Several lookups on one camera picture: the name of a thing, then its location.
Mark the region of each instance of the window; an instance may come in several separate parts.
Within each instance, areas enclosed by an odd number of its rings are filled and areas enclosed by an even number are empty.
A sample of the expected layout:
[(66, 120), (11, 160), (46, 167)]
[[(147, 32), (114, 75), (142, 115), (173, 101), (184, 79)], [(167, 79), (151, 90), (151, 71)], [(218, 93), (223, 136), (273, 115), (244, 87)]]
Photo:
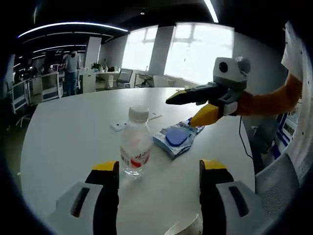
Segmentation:
[(208, 23), (178, 23), (164, 74), (198, 84), (211, 82), (216, 57), (232, 58), (233, 42), (233, 28)]
[(148, 70), (156, 35), (157, 26), (131, 32), (125, 46), (122, 67), (133, 70)]

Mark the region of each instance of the white shirt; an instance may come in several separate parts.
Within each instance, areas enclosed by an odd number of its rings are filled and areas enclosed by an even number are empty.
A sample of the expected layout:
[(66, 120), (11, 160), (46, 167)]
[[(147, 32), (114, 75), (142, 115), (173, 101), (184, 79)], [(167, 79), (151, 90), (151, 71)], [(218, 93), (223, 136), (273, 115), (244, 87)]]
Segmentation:
[(81, 61), (79, 54), (75, 54), (74, 58), (72, 58), (71, 55), (68, 55), (65, 60), (67, 72), (76, 72), (80, 63)]
[(284, 151), (289, 155), (301, 183), (313, 162), (313, 72), (308, 52), (290, 23), (286, 24), (282, 64), (302, 82), (302, 108), (298, 125)]

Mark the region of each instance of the potted plant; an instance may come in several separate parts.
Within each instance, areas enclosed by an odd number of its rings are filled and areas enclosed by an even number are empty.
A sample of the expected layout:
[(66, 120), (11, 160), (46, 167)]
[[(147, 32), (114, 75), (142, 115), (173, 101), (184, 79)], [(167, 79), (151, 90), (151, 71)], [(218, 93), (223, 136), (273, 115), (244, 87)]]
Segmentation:
[(94, 70), (95, 72), (100, 71), (102, 68), (102, 65), (99, 62), (95, 62), (92, 64), (91, 69)]

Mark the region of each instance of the jeans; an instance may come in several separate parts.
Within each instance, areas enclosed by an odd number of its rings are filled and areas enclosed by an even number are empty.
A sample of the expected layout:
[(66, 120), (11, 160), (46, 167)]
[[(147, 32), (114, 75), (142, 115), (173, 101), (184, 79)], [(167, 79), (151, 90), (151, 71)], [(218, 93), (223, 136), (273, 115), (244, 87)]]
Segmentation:
[(76, 95), (77, 72), (65, 72), (64, 90), (67, 96)]

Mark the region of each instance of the plastic water bottle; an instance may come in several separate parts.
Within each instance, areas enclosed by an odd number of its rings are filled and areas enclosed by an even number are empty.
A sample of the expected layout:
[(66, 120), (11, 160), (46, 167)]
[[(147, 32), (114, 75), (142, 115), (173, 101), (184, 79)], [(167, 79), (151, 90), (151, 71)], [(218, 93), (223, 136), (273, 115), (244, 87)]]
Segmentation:
[(147, 125), (148, 115), (148, 108), (141, 105), (130, 107), (129, 121), (122, 133), (120, 151), (124, 170), (135, 179), (142, 176), (142, 168), (149, 159), (153, 143)]

